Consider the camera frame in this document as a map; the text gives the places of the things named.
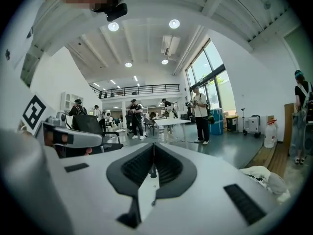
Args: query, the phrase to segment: balcony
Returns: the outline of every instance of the balcony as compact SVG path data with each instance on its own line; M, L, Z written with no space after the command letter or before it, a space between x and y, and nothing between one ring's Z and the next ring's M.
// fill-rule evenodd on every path
M120 89L112 89L100 91L90 85L99 99L116 98L122 96L145 95L145 94L164 94L164 93L179 93L179 84L159 84L159 85L144 85L140 87L124 87Z

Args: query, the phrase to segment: trash bin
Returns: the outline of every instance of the trash bin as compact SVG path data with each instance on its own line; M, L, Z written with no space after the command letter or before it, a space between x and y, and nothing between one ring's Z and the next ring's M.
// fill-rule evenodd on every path
M238 130L238 116L226 116L227 131Z

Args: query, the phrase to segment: black pants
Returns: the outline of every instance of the black pants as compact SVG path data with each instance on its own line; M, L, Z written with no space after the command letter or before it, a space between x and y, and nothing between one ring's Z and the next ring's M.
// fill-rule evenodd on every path
M210 139L209 122L207 119L208 117L196 117L198 139L201 141L209 141Z
M141 118L140 117L137 117L137 118L136 118L136 116L133 116L133 119L132 119L133 133L134 133L134 136L137 136L137 127L138 127L140 135L143 136L143 130L142 130L142 126L141 126Z
M100 125L102 131L106 131L106 120L105 119L100 120L99 125Z

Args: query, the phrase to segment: white plastic jug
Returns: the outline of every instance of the white plastic jug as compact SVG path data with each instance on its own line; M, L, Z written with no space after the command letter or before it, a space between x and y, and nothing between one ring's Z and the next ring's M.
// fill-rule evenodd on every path
M265 129L264 147L266 148L273 148L277 141L277 127L275 122L276 120L268 122Z

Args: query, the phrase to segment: window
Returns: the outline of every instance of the window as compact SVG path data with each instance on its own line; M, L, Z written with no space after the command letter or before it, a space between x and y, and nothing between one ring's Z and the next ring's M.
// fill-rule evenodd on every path
M191 67L188 68L187 74L188 74L188 79L189 79L189 85L193 86L196 82L195 82L194 74L192 72Z
M200 56L194 61L192 68L195 72L195 79L197 82L212 72L204 51L202 51Z
M206 85L208 100L211 109L218 109L220 107L219 98L217 96L216 86L214 79L210 80Z
M207 47L205 47L205 52L210 59L212 68L214 70L223 64L221 56L219 55L219 52L217 51L212 41L210 41Z
M230 116L235 115L236 113L235 99L227 71L223 71L222 73L217 75L216 80L218 83L223 111L228 112Z

